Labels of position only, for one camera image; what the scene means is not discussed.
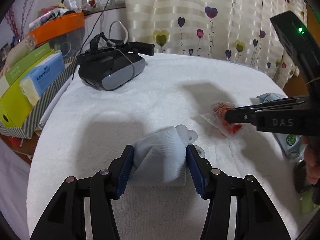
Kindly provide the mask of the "right hand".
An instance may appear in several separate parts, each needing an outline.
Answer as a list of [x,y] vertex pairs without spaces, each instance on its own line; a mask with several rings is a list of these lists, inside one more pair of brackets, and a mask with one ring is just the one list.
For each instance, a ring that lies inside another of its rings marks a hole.
[[308,137],[303,137],[303,143],[307,145],[304,151],[304,161],[306,163],[306,180],[312,184],[317,184],[320,178],[319,151],[311,146]]

